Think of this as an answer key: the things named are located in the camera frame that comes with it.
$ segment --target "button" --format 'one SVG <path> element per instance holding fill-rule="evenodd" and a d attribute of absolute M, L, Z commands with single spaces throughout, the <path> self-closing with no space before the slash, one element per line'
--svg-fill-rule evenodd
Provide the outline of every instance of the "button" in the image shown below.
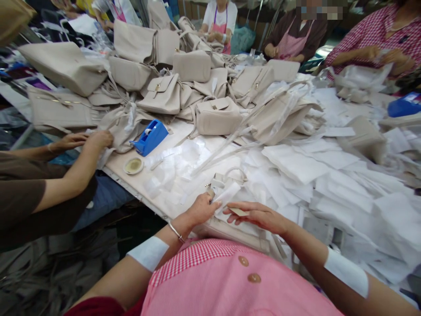
<path fill-rule="evenodd" d="M 243 266 L 249 266 L 249 261 L 247 260 L 247 258 L 246 258 L 246 257 L 239 256 L 239 257 L 238 257 L 238 260 L 240 261 L 240 263 L 241 263 Z"/>
<path fill-rule="evenodd" d="M 249 276 L 247 277 L 247 280 L 250 283 L 260 283 L 262 281 L 262 279 L 260 278 L 260 275 L 258 275 L 257 273 L 249 274 Z"/>

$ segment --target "small round container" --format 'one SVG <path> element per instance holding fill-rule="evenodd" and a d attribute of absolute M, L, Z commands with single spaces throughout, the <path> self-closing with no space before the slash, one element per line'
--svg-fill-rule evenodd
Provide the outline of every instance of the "small round container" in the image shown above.
<path fill-rule="evenodd" d="M 143 161 L 140 158 L 132 158 L 123 167 L 125 173 L 135 175 L 143 169 Z"/>

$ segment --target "necklace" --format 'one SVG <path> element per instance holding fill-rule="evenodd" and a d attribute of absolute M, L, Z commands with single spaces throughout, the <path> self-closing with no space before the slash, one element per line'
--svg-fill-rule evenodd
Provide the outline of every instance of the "necklace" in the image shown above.
<path fill-rule="evenodd" d="M 389 32 L 397 32 L 397 31 L 399 31 L 399 30 L 401 30 L 401 29 L 403 29 L 403 28 L 407 27 L 409 24 L 411 24 L 412 22 L 414 22 L 417 18 L 418 18 L 418 17 L 415 17 L 415 18 L 414 18 L 411 22 L 409 22 L 409 23 L 405 24 L 404 26 L 402 26 L 402 27 L 400 27 L 400 28 L 398 28 L 398 29 L 395 29 L 395 28 L 391 27 Z"/>

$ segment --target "brown shirt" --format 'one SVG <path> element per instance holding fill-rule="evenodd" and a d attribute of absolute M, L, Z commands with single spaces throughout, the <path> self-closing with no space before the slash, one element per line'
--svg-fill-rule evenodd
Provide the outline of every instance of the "brown shirt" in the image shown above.
<path fill-rule="evenodd" d="M 0 153 L 0 247 L 72 230 L 95 195 L 95 177 L 79 196 L 32 214 L 44 195 L 45 180 L 62 178 L 69 168 Z"/>
<path fill-rule="evenodd" d="M 302 20 L 298 17 L 296 18 L 296 9 L 287 12 L 278 22 L 278 24 L 273 29 L 272 33 L 264 42 L 263 48 L 265 48 L 269 43 L 272 43 L 273 46 L 277 46 L 281 41 L 282 37 L 288 30 L 288 27 L 291 25 L 288 34 L 295 38 L 306 37 L 312 20 L 307 20 L 305 26 L 300 30 Z M 311 27 L 310 34 L 307 38 L 307 42 L 300 52 L 304 55 L 304 62 L 308 61 L 314 56 L 316 50 L 319 48 L 321 39 L 326 33 L 326 28 L 328 25 L 327 20 L 314 20 L 313 26 Z"/>

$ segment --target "jeans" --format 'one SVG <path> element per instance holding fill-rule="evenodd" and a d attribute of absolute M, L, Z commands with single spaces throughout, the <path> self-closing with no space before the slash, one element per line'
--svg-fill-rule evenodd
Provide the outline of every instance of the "jeans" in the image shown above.
<path fill-rule="evenodd" d="M 110 177 L 97 175 L 95 177 L 98 187 L 92 200 L 93 207 L 85 209 L 79 221 L 73 227 L 73 232 L 87 227 L 112 210 L 118 209 L 135 199 L 133 195 Z"/>

